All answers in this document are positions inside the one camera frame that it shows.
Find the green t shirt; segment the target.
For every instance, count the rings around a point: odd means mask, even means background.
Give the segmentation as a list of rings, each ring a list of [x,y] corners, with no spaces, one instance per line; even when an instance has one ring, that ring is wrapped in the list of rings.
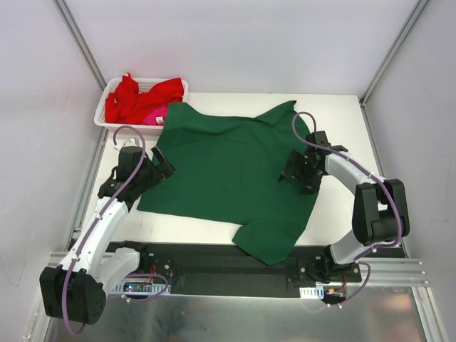
[[[175,173],[143,194],[138,210],[237,224],[240,249],[267,265],[285,261],[317,200],[280,177],[308,133],[292,100],[254,118],[172,104],[157,147]]]

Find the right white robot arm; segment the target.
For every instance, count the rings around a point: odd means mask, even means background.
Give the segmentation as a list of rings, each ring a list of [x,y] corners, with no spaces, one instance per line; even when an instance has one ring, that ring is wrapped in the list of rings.
[[[292,150],[279,176],[302,185],[303,195],[316,194],[323,177],[335,177],[354,196],[351,230],[324,248],[306,267],[309,278],[324,284],[337,281],[361,258],[401,243],[410,231],[404,184],[367,171],[342,145],[332,145],[324,131],[305,138],[304,152]]]

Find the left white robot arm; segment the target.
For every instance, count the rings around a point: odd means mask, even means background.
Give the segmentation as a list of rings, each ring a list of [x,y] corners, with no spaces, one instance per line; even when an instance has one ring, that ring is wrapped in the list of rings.
[[[120,149],[118,163],[98,190],[98,200],[87,225],[57,266],[41,272],[39,284],[46,315],[83,325],[95,324],[110,292],[126,276],[150,271],[147,247],[125,241],[104,260],[108,245],[135,202],[175,173],[162,151],[149,156],[135,145]]]

